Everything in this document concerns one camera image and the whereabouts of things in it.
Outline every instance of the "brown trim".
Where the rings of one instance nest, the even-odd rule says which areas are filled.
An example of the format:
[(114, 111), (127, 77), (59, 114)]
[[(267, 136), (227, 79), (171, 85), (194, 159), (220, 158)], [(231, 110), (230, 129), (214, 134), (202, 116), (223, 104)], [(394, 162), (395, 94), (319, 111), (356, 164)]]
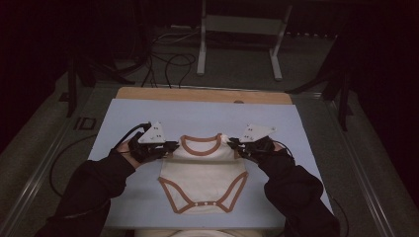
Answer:
[[(198, 202), (193, 202), (192, 200), (190, 200), (188, 198), (188, 196), (185, 194), (185, 192), (182, 190), (182, 188), (177, 185), (176, 183), (174, 183), (173, 181), (170, 181), (168, 179), (159, 177), (158, 181), (160, 182), (161, 186), (163, 187), (164, 193), (166, 194), (166, 197), (169, 199), (170, 205), (172, 206), (172, 209), (175, 213), (183, 213), (186, 210), (195, 207), (195, 206), (202, 206), (202, 205), (216, 205), (219, 208), (221, 208), (223, 211), (225, 212), (231, 212), (234, 209), (234, 206), (238, 200), (238, 197), (241, 194), (241, 191), (244, 188), (244, 185), (246, 184), (247, 181), (247, 176), (248, 173), (245, 171), (243, 173), (241, 173), (240, 175), (238, 175), (234, 181), (230, 184), (230, 186), (228, 187), (227, 191), (225, 192), (225, 194), (217, 201), (214, 200), (206, 200), (206, 201), (198, 201)], [(222, 204), (223, 201), (225, 201), (228, 196), (230, 196), (232, 190), (234, 189), (234, 187), (237, 185), (237, 183), (243, 179), (242, 183), (240, 184), (240, 187), (237, 190), (237, 193), (234, 195), (234, 198), (230, 204), (229, 207), (226, 207), (224, 204)], [(175, 188), (176, 191), (178, 191), (178, 193), (182, 196), (182, 198), (184, 199), (184, 201), (187, 203), (185, 206), (183, 206), (182, 208), (178, 209), (178, 207), (175, 204), (175, 201), (173, 200), (172, 196), (170, 195), (169, 189), (167, 188), (166, 185), (170, 185), (173, 188)]]
[[(183, 192), (183, 190), (181, 189), (181, 187), (179, 187), (177, 184), (175, 184), (173, 181), (170, 181), (168, 179), (159, 177), (158, 181), (161, 184), (161, 187), (163, 187), (164, 193), (166, 194), (166, 197), (169, 199), (170, 205), (172, 206), (172, 209), (175, 213), (182, 213), (185, 210), (191, 208), (194, 206), (194, 202), (191, 201), (188, 196), (186, 196), (186, 194)], [(179, 194), (182, 196), (182, 198), (185, 200), (185, 202), (187, 202), (188, 204), (185, 205), (184, 207), (182, 207), (181, 209), (178, 209), (178, 207), (175, 204), (175, 201), (173, 200), (172, 196), (170, 195), (169, 189), (167, 189), (166, 187), (167, 185), (171, 185), (173, 188), (175, 188), (175, 190), (177, 190), (179, 192)]]
[[(213, 152), (215, 152), (219, 148), (219, 146), (221, 145), (221, 133), (217, 134), (216, 136), (207, 137), (207, 138), (198, 138), (198, 137), (183, 135), (183, 136), (181, 136), (180, 140), (181, 140), (181, 143), (182, 143), (183, 148), (188, 153), (190, 153), (192, 155), (196, 155), (196, 156), (208, 156), (208, 155), (212, 154)], [(191, 149), (191, 147), (189, 147), (186, 144), (186, 140), (191, 140), (191, 141), (196, 141), (196, 142), (216, 141), (216, 144), (210, 150), (207, 150), (207, 151), (196, 151), (196, 150)]]
[[(231, 212), (234, 209), (235, 203), (238, 200), (238, 197), (240, 196), (241, 191), (244, 188), (244, 185), (246, 184), (247, 181), (247, 176), (248, 173), (245, 171), (243, 173), (241, 173), (239, 176), (237, 176), (234, 181), (231, 183), (231, 185), (228, 187), (227, 192), (225, 192), (225, 194), (217, 201), (217, 206), (219, 206), (221, 209), (223, 209), (225, 212)], [(222, 204), (223, 201), (225, 201), (228, 196), (230, 196), (231, 191), (234, 189), (234, 187), (236, 186), (236, 184), (243, 179), (243, 182), (240, 184), (240, 187), (237, 190), (237, 193), (234, 195), (233, 200), (231, 201), (231, 205), (227, 208), (225, 207), (225, 205)]]

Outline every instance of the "black sleeve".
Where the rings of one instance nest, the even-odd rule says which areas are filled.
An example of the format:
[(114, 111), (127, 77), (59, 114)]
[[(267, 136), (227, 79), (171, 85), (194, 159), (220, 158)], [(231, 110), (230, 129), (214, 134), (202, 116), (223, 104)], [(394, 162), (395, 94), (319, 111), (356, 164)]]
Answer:
[(269, 177), (267, 199), (287, 219), (286, 236), (339, 237), (339, 221), (320, 199), (323, 185), (282, 151), (259, 167)]
[(36, 237), (100, 236), (111, 206), (135, 169), (119, 153), (86, 161), (73, 173), (55, 215)]

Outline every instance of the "table leg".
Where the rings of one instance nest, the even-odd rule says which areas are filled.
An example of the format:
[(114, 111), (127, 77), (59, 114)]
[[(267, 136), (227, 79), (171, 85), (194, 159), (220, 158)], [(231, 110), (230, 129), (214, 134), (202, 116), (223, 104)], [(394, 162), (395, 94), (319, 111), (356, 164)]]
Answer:
[(276, 81), (282, 81), (283, 80), (283, 74), (281, 73), (280, 62), (278, 60), (278, 51), (280, 50), (281, 42), (283, 41), (284, 34), (286, 32), (287, 22), (288, 22), (288, 19), (290, 17), (290, 13), (291, 13), (292, 8), (293, 8), (293, 6), (289, 6), (287, 8), (286, 14), (284, 15), (284, 18), (282, 20), (282, 23), (281, 23), (281, 26), (280, 26), (280, 29), (279, 29), (279, 32), (278, 32), (277, 43), (275, 44), (274, 48), (271, 48), (269, 50), (269, 55), (271, 57), (272, 69), (274, 70), (274, 79)]
[(198, 56), (198, 69), (197, 74), (202, 76), (206, 71), (206, 57), (207, 57), (207, 44), (206, 44), (206, 30), (207, 30), (207, 1), (203, 0), (203, 11), (201, 16), (201, 46), (200, 55)]

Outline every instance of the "metal frame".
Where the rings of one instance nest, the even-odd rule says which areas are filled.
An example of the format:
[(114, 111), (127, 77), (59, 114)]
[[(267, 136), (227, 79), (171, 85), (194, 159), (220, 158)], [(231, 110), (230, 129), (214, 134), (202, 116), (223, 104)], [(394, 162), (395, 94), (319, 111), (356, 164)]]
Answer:
[(207, 31), (232, 32), (232, 33), (252, 33), (277, 36), (277, 43), (269, 50), (274, 79), (282, 81), (278, 51), (287, 28), (288, 19), (293, 6), (288, 6), (284, 17), (281, 20), (260, 19), (260, 18), (240, 18), (207, 15), (207, 0), (203, 0), (203, 11), (201, 17), (201, 45), (198, 57), (197, 74), (204, 75), (206, 70), (207, 57)]

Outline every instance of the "metal stand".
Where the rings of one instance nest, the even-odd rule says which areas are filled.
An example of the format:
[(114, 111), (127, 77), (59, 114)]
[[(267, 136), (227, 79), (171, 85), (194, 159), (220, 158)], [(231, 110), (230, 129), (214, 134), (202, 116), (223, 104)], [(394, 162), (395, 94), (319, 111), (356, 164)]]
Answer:
[(92, 68), (96, 71), (102, 72), (115, 81), (125, 84), (133, 85), (135, 82), (128, 81), (124, 77), (120, 76), (117, 72), (95, 62), (89, 56), (81, 53), (79, 50), (72, 48), (68, 50), (68, 96), (66, 102), (68, 102), (67, 117), (70, 118), (77, 107), (77, 75), (84, 86), (94, 87), (96, 84), (96, 78), (92, 72)]
[(206, 7), (207, 0), (203, 0), (203, 11), (201, 18), (201, 46), (197, 69), (198, 75), (204, 75), (206, 70), (206, 32), (217, 31), (277, 36), (277, 43), (273, 48), (270, 49), (269, 55), (271, 57), (275, 80), (281, 81), (283, 79), (280, 62), (278, 60), (278, 51), (280, 49), (293, 6), (287, 7), (287, 11), (281, 20), (207, 15)]

